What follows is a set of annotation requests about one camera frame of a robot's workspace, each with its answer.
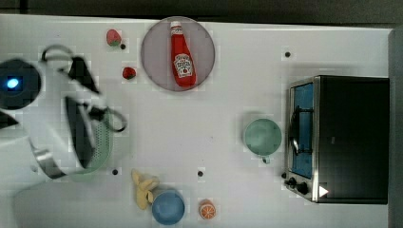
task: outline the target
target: strawberry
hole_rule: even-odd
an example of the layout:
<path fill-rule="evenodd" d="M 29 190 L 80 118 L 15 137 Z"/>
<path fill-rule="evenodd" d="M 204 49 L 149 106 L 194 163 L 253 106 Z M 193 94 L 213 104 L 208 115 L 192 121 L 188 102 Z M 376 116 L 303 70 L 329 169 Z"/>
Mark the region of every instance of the strawberry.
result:
<path fill-rule="evenodd" d="M 110 46 L 116 47 L 122 42 L 122 37 L 118 31 L 110 29 L 106 34 L 106 41 Z"/>
<path fill-rule="evenodd" d="M 124 68 L 124 72 L 123 72 L 123 76 L 124 78 L 131 79 L 134 78 L 136 76 L 136 70 L 132 67 L 125 67 Z"/>

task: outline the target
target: gray plate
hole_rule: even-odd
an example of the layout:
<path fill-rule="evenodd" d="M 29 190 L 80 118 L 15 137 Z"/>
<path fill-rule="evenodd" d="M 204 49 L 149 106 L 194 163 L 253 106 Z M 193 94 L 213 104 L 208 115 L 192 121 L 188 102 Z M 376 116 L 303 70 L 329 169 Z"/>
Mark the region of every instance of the gray plate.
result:
<path fill-rule="evenodd" d="M 187 46 L 192 54 L 197 82 L 187 88 L 176 84 L 171 67 L 170 23 L 180 21 Z M 207 30 L 186 17 L 168 17 L 154 25 L 145 35 L 142 44 L 142 64 L 150 79 L 158 86 L 171 91 L 185 91 L 200 85 L 213 69 L 215 60 L 213 40 Z"/>

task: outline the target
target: small hole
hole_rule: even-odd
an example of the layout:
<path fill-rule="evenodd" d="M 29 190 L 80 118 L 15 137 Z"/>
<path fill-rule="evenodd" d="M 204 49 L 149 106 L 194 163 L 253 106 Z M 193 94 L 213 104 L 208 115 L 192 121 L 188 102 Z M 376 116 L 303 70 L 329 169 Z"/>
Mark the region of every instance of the small hole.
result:
<path fill-rule="evenodd" d="M 32 172 L 34 172 L 34 173 L 37 173 L 38 172 L 38 167 L 36 167 L 35 165 L 31 165 L 30 170 L 32 170 Z"/>

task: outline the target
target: ketchup label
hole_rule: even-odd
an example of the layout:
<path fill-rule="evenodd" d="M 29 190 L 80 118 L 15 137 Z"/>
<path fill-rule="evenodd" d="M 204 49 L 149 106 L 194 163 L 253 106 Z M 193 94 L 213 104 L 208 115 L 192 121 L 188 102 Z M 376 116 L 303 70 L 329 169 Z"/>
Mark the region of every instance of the ketchup label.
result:
<path fill-rule="evenodd" d="M 192 76 L 192 61 L 187 54 L 179 54 L 175 56 L 174 65 L 180 78 Z"/>
<path fill-rule="evenodd" d="M 182 27 L 174 27 L 171 29 L 171 35 L 182 35 Z"/>

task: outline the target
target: table surface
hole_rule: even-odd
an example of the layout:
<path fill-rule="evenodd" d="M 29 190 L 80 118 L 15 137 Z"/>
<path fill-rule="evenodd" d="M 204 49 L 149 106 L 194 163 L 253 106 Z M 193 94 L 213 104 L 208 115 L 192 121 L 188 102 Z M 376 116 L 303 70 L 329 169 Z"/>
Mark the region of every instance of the table surface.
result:
<path fill-rule="evenodd" d="M 136 168 L 182 193 L 186 213 L 174 227 L 388 226 L 387 205 L 311 203 L 287 190 L 280 175 L 287 86 L 318 74 L 388 77 L 389 29 L 201 23 L 215 43 L 215 66 L 202 85 L 177 93 L 154 85 L 142 69 L 141 43 L 156 22 L 0 15 L 1 61 L 37 61 L 45 46 L 66 45 L 86 57 L 109 104 L 129 123 L 91 179 L 65 177 L 20 193 L 20 225 L 160 227 L 150 207 L 142 211 L 134 201 L 130 171 Z M 108 29 L 122 31 L 125 50 L 107 46 Z M 125 66 L 135 66 L 138 76 L 123 79 Z M 282 130 L 283 143 L 269 164 L 241 140 L 243 128 L 259 116 Z M 203 199 L 218 209 L 212 220 L 198 215 Z"/>

